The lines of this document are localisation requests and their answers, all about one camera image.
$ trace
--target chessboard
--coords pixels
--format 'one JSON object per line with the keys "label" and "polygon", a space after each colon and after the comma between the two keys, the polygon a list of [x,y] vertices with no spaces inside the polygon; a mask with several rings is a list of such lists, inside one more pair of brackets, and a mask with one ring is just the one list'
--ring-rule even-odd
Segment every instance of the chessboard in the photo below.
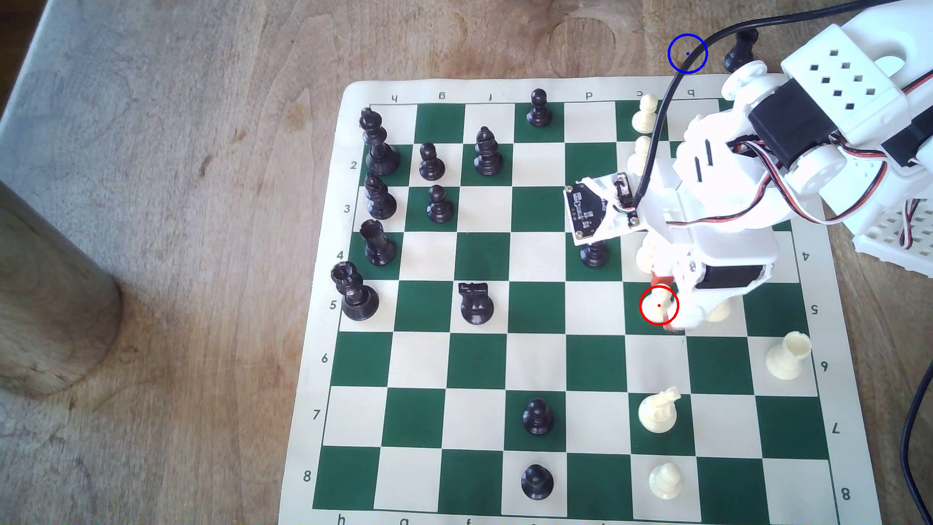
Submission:
{"label": "chessboard", "polygon": [[[661,156],[698,114],[730,107],[725,76],[684,79]],[[880,523],[848,338],[825,227],[773,227],[773,279],[731,314],[684,333],[649,324],[639,298],[650,275],[634,263],[644,233],[607,242],[590,268],[574,246],[564,188],[624,171],[640,135],[639,98],[669,78],[367,81],[344,93],[313,275],[307,332],[282,486],[280,522],[314,525],[609,525]],[[552,120],[529,125],[530,93]],[[360,233],[361,111],[382,117],[400,157],[382,177],[396,203],[381,220],[395,245],[370,263]],[[475,141],[494,134],[501,169],[478,173]],[[444,162],[420,175],[422,144]],[[429,188],[453,213],[434,222]],[[341,312],[331,278],[350,262],[378,293],[365,320]],[[461,315],[461,283],[486,283],[481,325]],[[811,358],[793,380],[765,353],[791,331]],[[637,409],[670,387],[676,423],[651,433]],[[529,401],[550,431],[522,425]],[[664,500],[650,473],[673,463],[682,489]],[[522,490],[542,465],[544,499]]]}

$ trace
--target wooden table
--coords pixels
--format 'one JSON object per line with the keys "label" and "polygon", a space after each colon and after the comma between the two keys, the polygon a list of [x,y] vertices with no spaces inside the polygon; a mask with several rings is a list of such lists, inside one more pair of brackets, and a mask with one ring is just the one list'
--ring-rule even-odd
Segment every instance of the wooden table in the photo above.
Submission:
{"label": "wooden table", "polygon": [[[0,180],[116,275],[124,321],[73,388],[0,392],[0,521],[277,519],[350,82],[668,75],[680,33],[830,3],[52,0]],[[763,30],[756,54],[776,68],[826,23]],[[913,522],[898,440],[933,357],[933,282],[831,232],[882,515]],[[933,400],[912,448],[933,501],[931,435]]]}

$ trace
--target red circle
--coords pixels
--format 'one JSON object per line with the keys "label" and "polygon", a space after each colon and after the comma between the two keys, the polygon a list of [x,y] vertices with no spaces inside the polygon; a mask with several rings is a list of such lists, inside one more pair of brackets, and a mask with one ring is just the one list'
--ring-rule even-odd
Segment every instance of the red circle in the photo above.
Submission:
{"label": "red circle", "polygon": [[[656,289],[656,288],[665,288],[665,289],[667,289],[668,291],[671,292],[671,295],[674,296],[674,300],[677,301],[677,308],[675,308],[675,310],[674,310],[674,315],[673,315],[670,319],[668,319],[667,321],[665,321],[665,322],[654,322],[654,321],[648,320],[648,318],[645,316],[645,311],[642,310],[642,308],[641,308],[642,302],[645,300],[645,296],[648,295],[648,292],[649,292],[649,291],[652,291],[652,290],[654,290],[654,289]],[[670,322],[671,322],[672,320],[674,320],[674,319],[677,317],[677,314],[680,313],[680,299],[677,297],[677,294],[674,293],[673,290],[671,290],[670,288],[668,288],[668,287],[666,287],[666,286],[663,286],[663,285],[658,284],[658,285],[652,286],[651,288],[648,288],[647,290],[645,290],[645,293],[642,293],[642,296],[638,298],[638,313],[642,315],[642,319],[644,319],[645,322],[647,322],[648,324],[653,324],[653,325],[655,325],[655,326],[664,326],[665,324],[670,324]]]}

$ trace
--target black pawn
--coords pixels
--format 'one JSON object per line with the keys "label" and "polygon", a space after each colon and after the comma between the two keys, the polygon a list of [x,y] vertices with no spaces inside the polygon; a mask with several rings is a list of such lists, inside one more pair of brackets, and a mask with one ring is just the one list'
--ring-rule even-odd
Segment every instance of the black pawn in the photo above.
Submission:
{"label": "black pawn", "polygon": [[364,107],[360,112],[359,127],[363,128],[363,141],[369,144],[369,153],[366,154],[369,171],[380,177],[396,171],[401,164],[401,155],[385,143],[383,117],[371,108]]}
{"label": "black pawn", "polygon": [[460,314],[470,324],[483,324],[493,316],[493,300],[489,298],[489,285],[484,282],[460,283],[457,291],[463,297]]}
{"label": "black pawn", "polygon": [[431,204],[427,206],[427,216],[437,224],[447,222],[453,217],[453,203],[447,200],[447,192],[435,184],[427,190]]}
{"label": "black pawn", "polygon": [[522,426],[534,435],[550,432],[554,427],[554,415],[550,412],[550,406],[539,398],[529,401],[522,413]]}
{"label": "black pawn", "polygon": [[366,241],[366,259],[376,266],[385,266],[396,257],[396,243],[385,236],[383,224],[369,219],[359,228],[359,234]]}
{"label": "black pawn", "polygon": [[548,469],[534,464],[522,473],[522,491],[533,500],[543,500],[554,490],[554,476]]}
{"label": "black pawn", "polygon": [[550,124],[550,109],[548,108],[548,94],[541,88],[531,92],[531,109],[525,116],[528,123],[536,128],[543,128]]}
{"label": "black pawn", "polygon": [[378,175],[367,174],[363,184],[363,193],[369,199],[369,214],[378,220],[386,220],[396,214],[396,198],[389,193],[389,187]]}
{"label": "black pawn", "polygon": [[430,142],[425,142],[419,149],[421,165],[418,173],[424,180],[437,180],[444,176],[444,162],[438,158],[438,150]]}
{"label": "black pawn", "polygon": [[609,260],[609,247],[605,241],[596,241],[580,249],[580,260],[590,268],[600,268]]}
{"label": "black pawn", "polygon": [[491,177],[502,171],[502,153],[499,153],[499,143],[495,141],[493,132],[482,126],[476,135],[476,158],[473,166],[480,175]]}
{"label": "black pawn", "polygon": [[343,296],[341,309],[352,320],[365,320],[372,317],[379,308],[379,294],[363,284],[363,277],[356,271],[352,262],[338,262],[330,270],[330,279],[337,285],[337,291]]}
{"label": "black pawn", "polygon": [[726,53],[726,58],[722,62],[726,67],[726,71],[735,73],[736,69],[754,61],[755,55],[752,54],[752,46],[755,45],[755,42],[758,42],[757,29],[747,29],[736,33],[735,46]]}

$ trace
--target blue circle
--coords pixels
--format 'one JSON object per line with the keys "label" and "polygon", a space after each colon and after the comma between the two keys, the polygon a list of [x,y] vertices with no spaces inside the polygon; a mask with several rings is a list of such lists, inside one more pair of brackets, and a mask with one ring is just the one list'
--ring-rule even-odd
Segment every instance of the blue circle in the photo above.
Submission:
{"label": "blue circle", "polygon": [[[700,64],[700,67],[697,67],[696,69],[688,69],[685,71],[683,69],[680,69],[676,65],[674,65],[674,60],[671,59],[671,48],[674,47],[674,43],[677,40],[683,38],[684,36],[692,36],[696,38],[697,40],[700,40],[700,43],[703,44],[703,63]],[[703,69],[703,66],[706,65],[706,60],[708,59],[709,59],[709,48],[706,47],[706,42],[704,42],[702,38],[694,35],[693,33],[684,33],[683,35],[678,35],[677,38],[675,38],[674,40],[671,40],[671,45],[667,47],[667,62],[671,64],[671,67],[683,73],[684,75],[691,75],[693,73],[696,73],[697,71],[700,71],[701,69]]]}

